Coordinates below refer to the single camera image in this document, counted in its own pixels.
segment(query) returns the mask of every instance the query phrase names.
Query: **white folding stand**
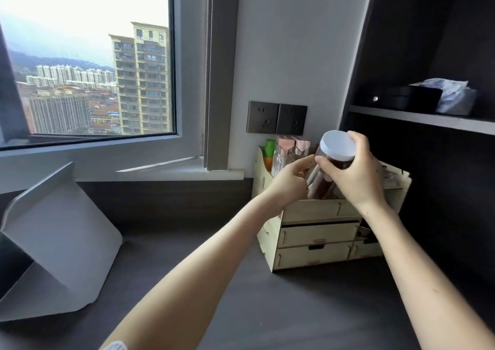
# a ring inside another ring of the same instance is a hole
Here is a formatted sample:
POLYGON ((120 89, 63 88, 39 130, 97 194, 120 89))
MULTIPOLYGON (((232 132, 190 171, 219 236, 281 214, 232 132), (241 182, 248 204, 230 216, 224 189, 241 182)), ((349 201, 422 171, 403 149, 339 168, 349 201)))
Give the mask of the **white folding stand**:
POLYGON ((76 311, 100 294, 122 236, 75 183, 73 168, 24 191, 3 215, 0 232, 34 263, 0 297, 0 322, 76 311))

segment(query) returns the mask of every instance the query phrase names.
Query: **hand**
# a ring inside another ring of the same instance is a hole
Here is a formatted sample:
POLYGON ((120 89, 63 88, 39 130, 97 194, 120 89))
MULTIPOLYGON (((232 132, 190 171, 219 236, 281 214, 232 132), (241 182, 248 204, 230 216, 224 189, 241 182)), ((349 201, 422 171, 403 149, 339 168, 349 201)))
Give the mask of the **hand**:
POLYGON ((364 215, 369 207, 387 206, 383 194, 383 172, 370 152, 368 138, 354 131, 348 133, 356 142, 356 157, 350 167, 341 170, 322 156, 316 156, 315 161, 334 180, 346 199, 364 215))
POLYGON ((274 208, 274 216, 285 206, 294 201, 306 198, 308 186, 304 179, 304 171, 314 166, 314 155, 307 156, 285 166, 273 182, 261 194, 274 208))

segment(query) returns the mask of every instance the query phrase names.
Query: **electrical outlet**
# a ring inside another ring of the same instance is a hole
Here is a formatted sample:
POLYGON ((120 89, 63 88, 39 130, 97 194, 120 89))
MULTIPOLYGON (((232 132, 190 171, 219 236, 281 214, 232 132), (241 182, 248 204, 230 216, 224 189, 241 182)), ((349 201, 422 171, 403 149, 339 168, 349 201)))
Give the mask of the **electrical outlet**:
POLYGON ((279 104, 249 102, 246 132, 253 134, 275 134, 279 104))
POLYGON ((280 104, 277 118, 278 135, 302 135, 306 122, 307 106, 280 104))

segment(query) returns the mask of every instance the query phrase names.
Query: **white lid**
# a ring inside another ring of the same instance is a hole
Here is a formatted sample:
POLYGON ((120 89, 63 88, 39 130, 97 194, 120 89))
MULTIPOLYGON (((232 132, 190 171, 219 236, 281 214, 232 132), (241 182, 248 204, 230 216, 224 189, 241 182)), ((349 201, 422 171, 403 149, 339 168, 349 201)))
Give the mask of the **white lid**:
POLYGON ((328 157, 337 161, 350 161, 356 155, 356 142, 347 132, 328 131, 323 134, 320 149, 328 157))

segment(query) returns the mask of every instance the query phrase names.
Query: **wooden desk organizer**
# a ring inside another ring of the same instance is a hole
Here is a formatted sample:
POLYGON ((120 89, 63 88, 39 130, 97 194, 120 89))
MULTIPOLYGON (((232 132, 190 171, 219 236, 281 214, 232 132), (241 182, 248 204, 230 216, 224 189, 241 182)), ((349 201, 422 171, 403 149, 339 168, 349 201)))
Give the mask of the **wooden desk organizer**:
MULTIPOLYGON (((382 165, 399 175, 400 188, 385 190, 387 202, 399 212, 411 184, 409 173, 382 165)), ((252 197, 272 181, 261 148, 257 148, 252 197)), ((257 238, 272 272, 383 255, 373 234, 361 222, 359 212, 345 199, 299 200, 265 222, 257 238)))

